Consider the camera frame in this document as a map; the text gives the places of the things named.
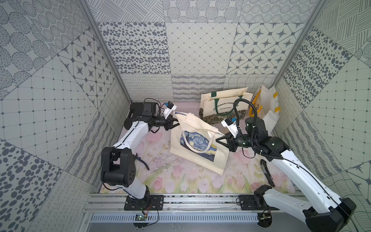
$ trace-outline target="yellow stripe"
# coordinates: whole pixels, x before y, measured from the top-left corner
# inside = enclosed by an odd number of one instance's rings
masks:
[[[259,109],[257,110],[257,113],[259,113],[262,109],[263,109],[263,107],[260,106]],[[254,114],[252,113],[252,109],[251,109],[251,107],[250,107],[249,116],[250,116],[250,117],[254,117]]]
[[[257,93],[257,95],[254,97],[254,100],[253,100],[252,104],[255,105],[255,102],[256,102],[257,98],[260,96],[260,93],[261,93],[261,92],[262,92],[262,90],[260,90],[260,91]],[[251,107],[250,107],[250,110],[249,110],[249,115],[250,115],[250,117],[254,117],[253,109],[252,109]]]

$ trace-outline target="paper bag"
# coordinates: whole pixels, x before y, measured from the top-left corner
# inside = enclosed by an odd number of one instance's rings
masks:
[[[236,117],[233,110],[233,103],[239,98],[251,100],[253,94],[247,92],[247,88],[229,89],[219,92],[211,92],[201,95],[200,118],[209,123],[220,123],[228,117]],[[240,102],[237,111],[240,119],[245,117],[248,105]]]
[[[281,112],[276,88],[272,87],[268,89],[264,85],[261,85],[254,94],[252,103],[257,109],[257,116],[264,120],[265,129],[271,135]],[[249,116],[254,117],[251,107],[249,107]]]

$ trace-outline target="canvas tote bag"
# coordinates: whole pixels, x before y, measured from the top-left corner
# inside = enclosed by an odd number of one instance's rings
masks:
[[[257,109],[257,116],[263,119],[265,129],[268,131],[268,134],[271,135],[281,112],[276,88],[272,87],[268,89],[264,85],[261,85],[254,94],[252,103]],[[251,107],[249,107],[249,116],[254,117],[254,112]]]
[[[222,175],[229,149],[215,139],[224,134],[192,113],[174,115],[180,125],[171,129],[170,153]]]
[[[202,94],[199,112],[200,118],[209,124],[215,124],[220,123],[228,117],[236,117],[233,110],[234,101],[239,98],[250,101],[252,96],[253,94],[247,92],[247,88]],[[240,119],[245,117],[248,106],[248,104],[243,102],[237,105]]]

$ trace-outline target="patterned wall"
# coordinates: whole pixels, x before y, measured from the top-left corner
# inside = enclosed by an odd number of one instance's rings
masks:
[[[371,229],[371,1],[329,0],[276,85],[275,132]],[[345,231],[356,231],[348,224]]]
[[[316,3],[88,0],[133,101],[199,101],[236,84],[249,92],[271,87]],[[164,93],[156,91],[159,81]]]
[[[75,0],[1,1],[1,231],[71,231],[98,190],[129,107],[100,47]]]

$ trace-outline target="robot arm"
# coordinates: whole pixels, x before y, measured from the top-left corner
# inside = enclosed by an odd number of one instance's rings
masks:
[[[234,105],[237,105],[239,101],[252,106],[257,115],[256,108],[244,99],[236,100]],[[106,147],[102,151],[102,182],[125,190],[132,199],[129,203],[140,204],[141,209],[150,205],[151,197],[148,187],[135,179],[136,156],[132,154],[132,151],[152,127],[164,126],[165,130],[169,130],[177,126],[178,124],[173,125],[173,122],[177,120],[170,114],[175,108],[173,103],[168,102],[161,116],[155,115],[155,103],[133,103],[129,116],[134,113],[135,115],[128,117],[124,124],[128,132],[113,147]],[[269,137],[262,119],[257,116],[250,117],[245,119],[245,123],[247,134],[242,134],[238,118],[224,120],[222,125],[227,127],[230,133],[216,141],[232,152],[235,152],[237,147],[252,147],[254,152],[265,156],[268,161],[279,167],[308,199],[308,201],[298,200],[281,194],[268,185],[263,185],[254,192],[255,205],[262,210],[275,207],[287,212],[306,223],[314,232],[340,231],[354,213],[355,203],[349,198],[342,199],[325,186],[299,161],[280,138]],[[118,158],[120,158],[120,164],[114,164],[113,161],[117,161]],[[268,227],[270,223],[271,221],[264,223],[264,227]]]
[[[278,208],[306,223],[314,232],[340,231],[354,213],[355,203],[349,198],[342,199],[324,185],[280,138],[269,137],[262,119],[247,118],[245,123],[248,134],[241,134],[236,119],[224,120],[222,125],[227,127],[230,133],[218,138],[217,142],[233,152],[237,147],[252,147],[255,152],[260,151],[260,154],[279,167],[309,200],[298,200],[263,185],[254,192],[256,205],[262,209]],[[226,139],[227,144],[220,142],[222,139]]]
[[[132,124],[128,132],[113,147],[106,147],[102,151],[101,181],[122,188],[131,198],[144,199],[146,194],[149,195],[149,191],[144,184],[135,179],[134,161],[140,158],[137,155],[134,156],[132,151],[137,148],[152,127],[163,126],[165,130],[169,130],[179,124],[173,125],[173,122],[177,120],[170,113],[176,109],[176,106],[170,101],[165,103],[163,115],[155,115],[156,103],[153,102],[136,102],[135,107],[142,110],[138,112],[138,115],[129,118]],[[113,161],[119,158],[120,164],[114,164]]]

